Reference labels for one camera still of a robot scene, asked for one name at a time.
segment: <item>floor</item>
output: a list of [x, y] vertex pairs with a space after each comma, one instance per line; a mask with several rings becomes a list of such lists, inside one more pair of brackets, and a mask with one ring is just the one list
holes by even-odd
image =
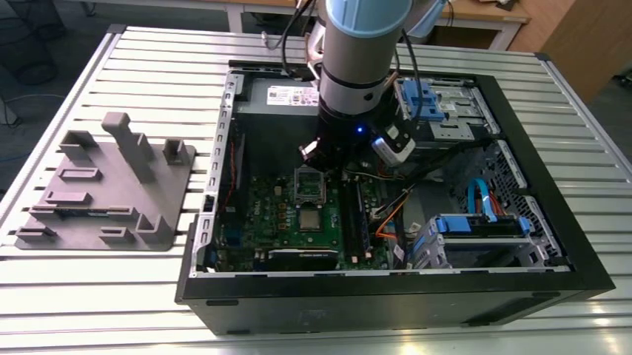
[[[57, 1], [59, 14], [66, 23], [67, 35], [49, 42], [49, 49], [59, 65], [59, 75], [54, 81], [38, 86], [21, 85], [0, 67], [0, 93], [7, 99], [31, 94], [66, 95], [77, 77], [83, 71], [90, 56], [104, 38], [112, 23], [148, 27], [172, 27], [190, 30], [226, 31], [229, 22], [221, 11], [200, 11], [162, 7], [100, 4], [97, 16], [86, 17], [77, 2]], [[283, 21], [268, 22], [269, 32], [281, 34]], [[260, 33], [259, 20], [245, 15], [245, 32]], [[17, 129], [0, 126], [0, 197], [47, 129], [62, 99], [33, 97], [11, 104], [11, 109], [23, 119]], [[599, 98], [590, 105], [606, 130], [632, 160], [632, 90], [626, 90], [615, 82], [610, 83]]]

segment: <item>slotted metal table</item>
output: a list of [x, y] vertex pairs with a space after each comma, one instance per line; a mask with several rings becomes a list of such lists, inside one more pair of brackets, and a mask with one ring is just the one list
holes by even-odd
[[[304, 61], [301, 38], [288, 42]], [[629, 354], [632, 168], [551, 62], [534, 54], [416, 47], [422, 70], [496, 76], [617, 284], [495, 328], [217, 337], [174, 303], [188, 225], [202, 202], [230, 59], [279, 61], [259, 35], [113, 26], [0, 202], [0, 352], [124, 354]], [[399, 48], [411, 69], [405, 47]], [[69, 129], [98, 140], [125, 111], [150, 141], [185, 138], [196, 167], [168, 252], [23, 251], [14, 235], [63, 158]]]

